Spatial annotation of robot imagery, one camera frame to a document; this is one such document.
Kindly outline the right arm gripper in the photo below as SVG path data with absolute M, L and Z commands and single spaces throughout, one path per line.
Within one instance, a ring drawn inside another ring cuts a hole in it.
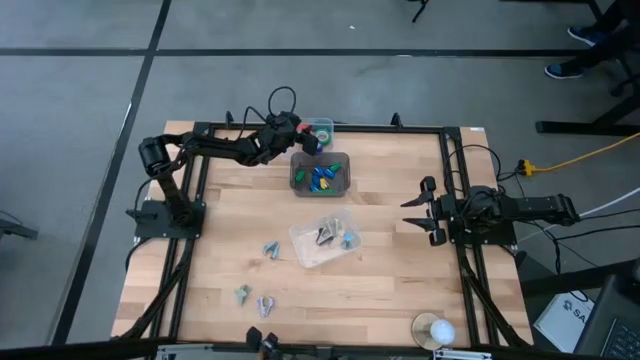
M 440 246 L 447 242 L 445 230 L 439 222 L 450 221 L 455 211 L 455 197 L 451 194 L 435 197 L 436 188 L 435 178 L 426 176 L 420 182 L 421 193 L 418 197 L 401 204 L 401 207 L 415 207 L 423 204 L 428 206 L 427 218 L 403 218 L 403 221 L 427 230 L 431 246 Z

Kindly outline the clear plastic bin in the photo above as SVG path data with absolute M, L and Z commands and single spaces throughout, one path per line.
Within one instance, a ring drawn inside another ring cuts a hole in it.
M 309 124 L 308 133 L 298 133 L 297 127 L 300 124 Z M 284 154 L 287 157 L 291 157 L 293 152 L 302 152 L 306 155 L 318 156 L 324 152 L 330 151 L 334 143 L 334 122 L 330 118 L 302 118 L 301 123 L 296 127 L 296 138 L 293 146 L 288 148 Z M 324 151 L 317 152 L 316 146 L 319 143 L 315 136 L 315 132 L 320 129 L 325 129 L 331 132 L 332 141 L 330 145 L 324 146 Z
M 341 220 L 344 234 L 351 233 L 355 236 L 355 247 L 353 249 L 344 250 L 341 248 L 344 235 L 334 237 L 330 243 L 325 243 L 322 246 L 318 246 L 315 243 L 319 229 L 327 227 L 327 220 L 331 217 Z M 289 236 L 299 264 L 307 269 L 318 267 L 355 252 L 362 245 L 359 229 L 352 214 L 347 209 L 339 209 L 303 225 L 292 225 L 289 229 Z

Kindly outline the dark translucent plastic bin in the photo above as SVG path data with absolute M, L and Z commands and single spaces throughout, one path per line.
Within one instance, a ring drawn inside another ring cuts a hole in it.
M 334 163 L 341 163 L 342 168 L 334 172 L 335 178 L 329 179 L 324 175 L 324 170 Z M 328 181 L 329 188 L 335 191 L 332 194 L 323 194 L 323 190 L 320 187 L 320 183 L 314 183 L 313 169 L 315 166 L 319 166 L 323 170 L 323 175 L 320 176 Z M 295 175 L 299 170 L 305 171 L 305 178 L 301 182 L 295 181 Z M 321 191 L 317 193 L 310 192 L 309 186 L 313 184 L 318 186 Z M 346 194 L 351 185 L 351 173 L 350 173 L 350 157 L 344 152 L 326 152 L 318 156 L 306 155 L 302 152 L 295 153 L 291 157 L 290 162 L 290 187 L 294 194 L 298 197 L 342 197 Z

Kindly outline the white bulb table lamp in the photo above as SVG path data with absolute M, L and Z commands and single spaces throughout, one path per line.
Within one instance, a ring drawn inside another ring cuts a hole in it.
M 411 324 L 411 335 L 415 343 L 426 350 L 437 350 L 451 345 L 456 338 L 454 326 L 434 313 L 421 313 Z

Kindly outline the black desk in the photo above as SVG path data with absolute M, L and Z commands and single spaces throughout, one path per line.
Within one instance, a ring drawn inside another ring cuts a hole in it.
M 611 59 L 623 61 L 624 55 L 632 50 L 640 52 L 640 42 Z M 626 85 L 632 87 L 632 95 L 622 100 L 595 120 L 591 122 L 540 121 L 535 125 L 536 131 L 547 134 L 607 136 L 631 136 L 640 133 L 640 125 L 622 125 L 620 123 L 624 117 L 636 110 L 640 110 L 640 71 L 627 80 L 620 82 L 616 86 L 616 90 L 620 92 Z

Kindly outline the white printed box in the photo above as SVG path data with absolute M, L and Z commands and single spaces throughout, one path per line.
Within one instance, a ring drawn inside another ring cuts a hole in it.
M 581 291 L 555 295 L 534 322 L 534 328 L 564 353 L 572 353 L 595 303 Z

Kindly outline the black tripod leg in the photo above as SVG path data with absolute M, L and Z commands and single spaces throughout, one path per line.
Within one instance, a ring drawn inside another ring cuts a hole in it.
M 430 0 L 406 0 L 409 3 L 415 3 L 418 5 L 418 9 L 415 12 L 413 18 L 411 19 L 411 23 L 415 24 L 418 19 L 420 18 L 420 16 L 422 15 L 422 13 L 424 12 L 424 10 L 427 7 L 427 4 L 430 2 Z

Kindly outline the person's shoe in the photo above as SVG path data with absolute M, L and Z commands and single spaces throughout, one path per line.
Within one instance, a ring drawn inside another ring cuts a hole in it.
M 565 69 L 561 64 L 551 64 L 544 68 L 544 74 L 556 80 L 580 78 L 585 74 L 583 69 Z
M 571 38 L 581 41 L 591 47 L 608 38 L 607 33 L 593 31 L 586 27 L 569 27 L 567 29 L 567 34 Z

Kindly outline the black clamp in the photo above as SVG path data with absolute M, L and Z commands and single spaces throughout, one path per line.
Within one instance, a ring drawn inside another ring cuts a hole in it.
M 279 340 L 274 333 L 264 337 L 259 329 L 250 327 L 246 332 L 246 344 L 259 355 L 259 360 L 283 360 Z

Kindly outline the black laptop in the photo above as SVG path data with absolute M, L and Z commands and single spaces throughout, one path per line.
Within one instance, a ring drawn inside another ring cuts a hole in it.
M 574 353 L 640 360 L 640 283 L 619 275 L 605 281 Z

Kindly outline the person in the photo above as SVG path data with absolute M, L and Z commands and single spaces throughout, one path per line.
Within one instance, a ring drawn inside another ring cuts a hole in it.
M 640 42 L 640 0 L 614 0 L 602 16 L 590 26 L 593 31 L 608 34 L 608 38 L 576 55 L 571 60 L 557 63 L 565 69 L 583 69 L 585 73 L 605 60 L 609 60 Z

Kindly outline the dark chair base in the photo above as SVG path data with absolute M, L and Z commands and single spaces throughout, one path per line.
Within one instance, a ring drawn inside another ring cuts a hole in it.
M 24 239 L 36 240 L 38 231 L 26 227 L 21 220 L 9 212 L 0 210 L 0 240 L 5 235 L 15 235 Z

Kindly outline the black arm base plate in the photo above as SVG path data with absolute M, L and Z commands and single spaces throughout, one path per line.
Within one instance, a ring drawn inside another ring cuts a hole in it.
M 456 213 L 447 220 L 452 243 L 463 245 L 514 245 L 513 221 L 483 209 Z
M 170 215 L 164 201 L 149 200 L 142 204 L 136 220 L 135 236 L 140 238 L 198 238 L 202 233 L 206 204 L 192 202 L 192 220 L 179 225 Z

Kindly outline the black aluminium table frame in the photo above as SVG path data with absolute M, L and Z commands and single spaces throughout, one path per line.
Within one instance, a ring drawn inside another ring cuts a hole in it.
M 351 185 L 341 198 L 301 198 L 289 187 L 289 157 L 244 167 L 232 160 L 195 157 L 176 174 L 189 196 L 206 204 L 202 233 L 192 242 L 184 285 L 158 316 L 159 333 L 180 343 L 242 351 L 250 327 L 274 333 L 287 354 L 311 356 L 418 356 L 410 327 L 431 312 L 470 344 L 470 328 L 453 244 L 430 245 L 421 229 L 403 221 L 423 215 L 401 207 L 416 197 L 420 180 L 443 176 L 442 163 L 465 145 L 470 179 L 490 184 L 492 166 L 484 132 L 468 128 L 339 125 L 334 146 L 351 160 Z M 317 268 L 300 266 L 289 239 L 292 225 L 347 209 L 363 244 Z M 280 243 L 270 259 L 263 247 Z M 234 291 L 251 292 L 240 306 Z M 273 297 L 268 317 L 259 296 Z

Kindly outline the silver bracket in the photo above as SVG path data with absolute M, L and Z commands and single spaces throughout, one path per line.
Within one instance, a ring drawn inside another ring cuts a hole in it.
M 486 352 L 438 349 L 432 351 L 432 360 L 493 360 L 493 357 Z
M 212 344 L 162 345 L 158 347 L 153 360 L 204 360 L 212 353 Z

